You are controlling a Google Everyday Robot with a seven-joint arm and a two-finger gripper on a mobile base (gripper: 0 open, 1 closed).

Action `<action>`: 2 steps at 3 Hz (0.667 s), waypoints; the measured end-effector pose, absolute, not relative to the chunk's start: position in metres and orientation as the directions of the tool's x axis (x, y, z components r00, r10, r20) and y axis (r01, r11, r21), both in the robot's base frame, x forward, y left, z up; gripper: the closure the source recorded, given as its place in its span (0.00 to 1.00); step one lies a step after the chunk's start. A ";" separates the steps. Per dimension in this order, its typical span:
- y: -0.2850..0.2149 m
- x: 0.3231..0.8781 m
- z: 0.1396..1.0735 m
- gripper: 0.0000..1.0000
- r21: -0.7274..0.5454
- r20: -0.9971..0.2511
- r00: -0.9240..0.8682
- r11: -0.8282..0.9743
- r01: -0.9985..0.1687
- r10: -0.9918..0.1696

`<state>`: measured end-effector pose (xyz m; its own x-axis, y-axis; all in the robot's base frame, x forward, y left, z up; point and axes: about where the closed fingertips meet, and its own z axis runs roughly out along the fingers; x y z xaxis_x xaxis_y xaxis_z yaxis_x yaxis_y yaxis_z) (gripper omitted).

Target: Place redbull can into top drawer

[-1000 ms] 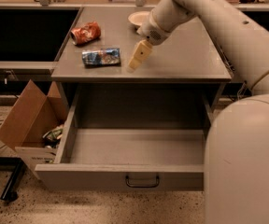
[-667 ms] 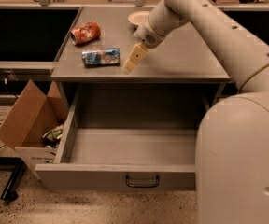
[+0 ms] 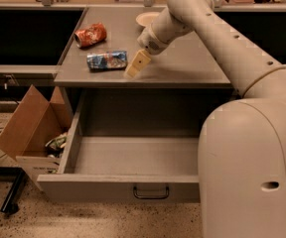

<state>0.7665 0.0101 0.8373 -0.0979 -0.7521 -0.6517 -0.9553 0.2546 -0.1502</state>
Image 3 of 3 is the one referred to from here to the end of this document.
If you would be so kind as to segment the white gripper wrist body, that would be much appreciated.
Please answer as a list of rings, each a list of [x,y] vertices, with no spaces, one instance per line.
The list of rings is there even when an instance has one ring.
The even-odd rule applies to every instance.
[[[137,39],[139,46],[150,55],[155,56],[164,51],[169,45],[161,42],[150,27],[146,27]]]

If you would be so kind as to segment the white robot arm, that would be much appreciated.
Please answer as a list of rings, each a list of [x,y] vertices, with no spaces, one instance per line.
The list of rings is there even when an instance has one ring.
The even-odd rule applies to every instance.
[[[210,0],[167,0],[125,74],[135,76],[188,32],[240,96],[217,108],[201,131],[204,238],[286,238],[286,67],[217,16]]]

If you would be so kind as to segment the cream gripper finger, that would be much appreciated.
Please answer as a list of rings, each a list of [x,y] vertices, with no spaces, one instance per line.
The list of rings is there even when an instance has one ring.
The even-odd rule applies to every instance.
[[[124,76],[126,78],[134,78],[150,61],[149,53],[145,50],[139,50],[125,69]]]

